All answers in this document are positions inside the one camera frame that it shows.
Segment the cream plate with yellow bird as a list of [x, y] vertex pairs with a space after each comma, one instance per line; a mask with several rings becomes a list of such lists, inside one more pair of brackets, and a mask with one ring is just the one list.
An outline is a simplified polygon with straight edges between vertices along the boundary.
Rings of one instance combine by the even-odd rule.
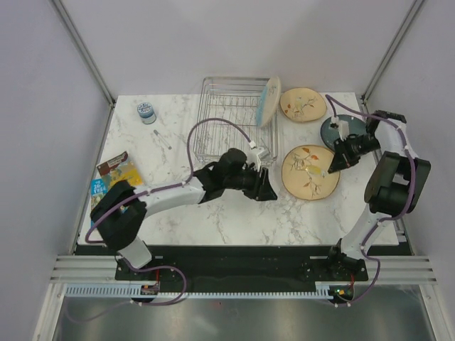
[[282, 164], [282, 183], [301, 200], [322, 200], [336, 189], [341, 173], [329, 173], [334, 152], [325, 146], [303, 145], [290, 150]]

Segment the blue and cream plate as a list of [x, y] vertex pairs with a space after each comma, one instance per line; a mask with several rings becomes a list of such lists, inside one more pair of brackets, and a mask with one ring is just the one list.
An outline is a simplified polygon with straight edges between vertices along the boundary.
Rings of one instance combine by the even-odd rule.
[[282, 93], [282, 83], [278, 76], [269, 78], [259, 98], [256, 110], [256, 125], [263, 128], [275, 115]]

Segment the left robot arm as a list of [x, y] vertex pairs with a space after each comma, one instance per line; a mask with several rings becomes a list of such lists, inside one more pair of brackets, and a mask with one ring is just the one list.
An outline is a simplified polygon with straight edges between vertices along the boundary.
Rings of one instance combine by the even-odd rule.
[[218, 161], [193, 171], [182, 183], [146, 189], [127, 180], [115, 183], [92, 209], [90, 218], [102, 243], [117, 252], [140, 279], [156, 271], [147, 245], [138, 237], [142, 222], [175, 207], [199, 205], [218, 199], [226, 190], [239, 190], [257, 202], [275, 201], [277, 194], [269, 181], [268, 168], [261, 165], [262, 150], [249, 154], [231, 148]]

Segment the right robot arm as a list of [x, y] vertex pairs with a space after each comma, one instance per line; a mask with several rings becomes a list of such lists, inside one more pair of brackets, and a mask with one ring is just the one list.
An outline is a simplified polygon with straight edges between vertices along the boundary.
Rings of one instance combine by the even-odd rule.
[[359, 274], [365, 267], [371, 245], [384, 228], [417, 205], [431, 164], [413, 151], [406, 124], [401, 114], [377, 110], [367, 118], [365, 133], [355, 135], [349, 133], [344, 121], [331, 120], [339, 137], [333, 142], [334, 156], [329, 173], [352, 168], [367, 153], [381, 152], [365, 188], [365, 208], [361, 216], [328, 254], [325, 268], [333, 279]]

